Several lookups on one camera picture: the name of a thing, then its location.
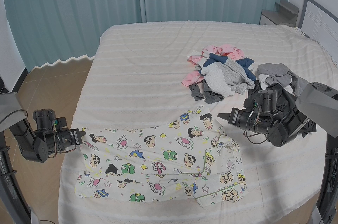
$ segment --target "dark gray garment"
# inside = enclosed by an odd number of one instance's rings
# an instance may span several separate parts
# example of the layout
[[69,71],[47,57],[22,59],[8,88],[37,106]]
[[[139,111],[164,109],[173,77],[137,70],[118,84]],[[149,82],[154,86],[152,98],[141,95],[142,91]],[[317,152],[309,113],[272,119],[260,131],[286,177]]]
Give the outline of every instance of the dark gray garment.
[[191,96],[195,98],[195,101],[202,100],[204,98],[204,95],[201,94],[199,86],[196,83],[189,85],[189,89],[191,90]]
[[309,83],[304,78],[297,76],[287,66],[282,63],[264,63],[257,67],[257,74],[266,74],[269,77],[266,78],[265,83],[272,85],[278,82],[283,88],[291,85],[294,94],[298,97],[304,90],[305,86]]
[[205,102],[207,104],[212,104],[218,101],[222,101],[224,99],[223,95],[220,95],[218,93],[213,92],[209,85],[207,84],[207,82],[205,81],[205,79],[202,80],[203,83],[203,91],[205,94]]

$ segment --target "nightstand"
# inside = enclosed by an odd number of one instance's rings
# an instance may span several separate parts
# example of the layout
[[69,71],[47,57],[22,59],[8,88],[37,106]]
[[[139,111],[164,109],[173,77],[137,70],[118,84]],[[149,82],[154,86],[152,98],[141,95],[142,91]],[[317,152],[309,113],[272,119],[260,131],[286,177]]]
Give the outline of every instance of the nightstand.
[[292,3],[281,0],[275,2],[276,11],[262,10],[260,25],[280,25],[290,27],[296,26],[299,8]]

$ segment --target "bed sheet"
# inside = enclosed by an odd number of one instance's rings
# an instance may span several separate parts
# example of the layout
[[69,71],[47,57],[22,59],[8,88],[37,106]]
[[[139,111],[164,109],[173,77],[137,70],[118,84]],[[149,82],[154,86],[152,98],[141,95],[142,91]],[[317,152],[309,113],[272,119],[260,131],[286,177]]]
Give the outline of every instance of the bed sheet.
[[[118,25],[100,38],[72,128],[145,128],[170,122],[199,105],[207,105],[215,117],[232,107],[243,108],[247,94],[236,93],[208,105],[194,101],[181,84],[194,70],[187,54],[224,43],[242,49],[255,61],[255,68],[261,63],[284,63],[310,82],[338,87],[338,69],[326,50],[285,25],[206,21]],[[249,193],[240,202],[202,209],[194,199],[141,204],[79,199],[74,184],[84,163],[81,151],[75,150],[65,155],[61,169],[59,223],[272,223],[318,192],[326,143],[323,129],[317,127],[316,133],[276,148],[268,142],[252,145],[242,130],[219,121],[241,147]]]

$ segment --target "metal stand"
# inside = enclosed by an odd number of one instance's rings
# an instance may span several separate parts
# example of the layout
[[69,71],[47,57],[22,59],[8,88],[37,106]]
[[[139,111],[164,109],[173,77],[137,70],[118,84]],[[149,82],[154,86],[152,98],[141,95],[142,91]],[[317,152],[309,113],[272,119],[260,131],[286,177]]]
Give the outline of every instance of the metal stand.
[[4,132],[0,132],[0,198],[16,224],[31,224],[30,208],[15,179]]
[[325,168],[317,203],[308,224],[330,224],[336,214],[338,197],[338,137],[327,134]]

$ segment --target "black hair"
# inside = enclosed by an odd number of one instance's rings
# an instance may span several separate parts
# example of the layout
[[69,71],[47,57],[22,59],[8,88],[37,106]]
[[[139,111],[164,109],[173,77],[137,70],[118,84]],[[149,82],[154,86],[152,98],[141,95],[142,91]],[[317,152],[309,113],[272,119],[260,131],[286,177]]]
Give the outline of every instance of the black hair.
[[193,155],[191,155],[191,154],[188,154],[188,156],[190,156],[190,157],[191,157],[191,159],[194,161],[194,163],[196,162],[196,158],[195,158]]
[[148,138],[151,138],[151,136],[147,136],[147,137],[144,138],[145,143],[147,142]]
[[189,137],[196,137],[196,135],[194,135],[191,131],[192,131],[192,128],[189,128],[188,129],[188,136]]
[[100,158],[97,155],[95,155],[95,154],[94,154],[94,157],[97,158],[97,163],[99,164],[100,163]]
[[115,167],[113,164],[109,164],[109,167],[104,173],[109,174],[109,172],[117,174],[117,167]]
[[97,142],[97,140],[94,139],[94,134],[90,134],[89,136],[92,138],[92,142],[95,142],[95,143]]
[[212,120],[211,113],[207,113],[207,114],[201,115],[199,117],[200,120],[203,120],[203,119],[206,119],[206,118],[209,118],[210,120]]

